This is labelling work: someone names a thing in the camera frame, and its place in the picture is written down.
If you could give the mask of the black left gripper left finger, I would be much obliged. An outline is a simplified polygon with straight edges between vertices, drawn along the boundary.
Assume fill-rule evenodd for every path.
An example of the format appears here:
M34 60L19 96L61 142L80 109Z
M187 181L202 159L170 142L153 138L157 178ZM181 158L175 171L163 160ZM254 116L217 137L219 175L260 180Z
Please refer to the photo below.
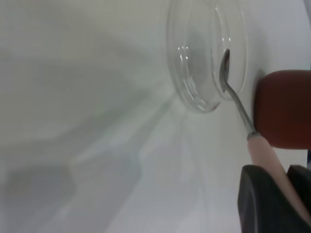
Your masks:
M296 212L272 177L261 167L242 168L238 211L243 233L309 233L311 228Z

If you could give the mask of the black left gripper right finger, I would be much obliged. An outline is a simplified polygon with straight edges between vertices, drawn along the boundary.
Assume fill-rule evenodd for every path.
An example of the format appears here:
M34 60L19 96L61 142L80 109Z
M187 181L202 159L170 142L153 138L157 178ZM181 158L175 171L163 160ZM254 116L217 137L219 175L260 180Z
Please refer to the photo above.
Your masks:
M311 170L291 165L287 176L307 209L311 208Z

